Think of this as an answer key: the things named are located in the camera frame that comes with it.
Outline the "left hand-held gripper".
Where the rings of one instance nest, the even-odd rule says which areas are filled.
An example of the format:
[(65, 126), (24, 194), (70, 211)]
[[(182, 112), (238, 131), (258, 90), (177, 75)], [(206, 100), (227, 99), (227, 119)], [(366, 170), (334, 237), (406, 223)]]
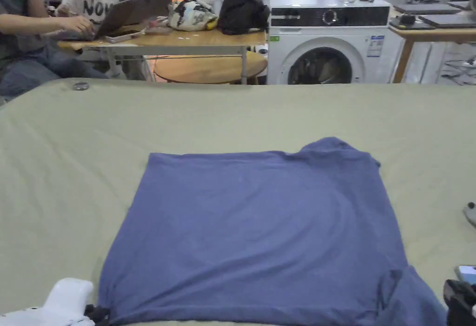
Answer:
[(109, 322), (110, 309), (97, 306), (94, 321), (85, 316), (86, 303), (93, 291), (93, 283), (76, 278), (59, 280), (43, 304), (5, 313), (0, 316), (2, 326), (94, 326), (95, 322)]

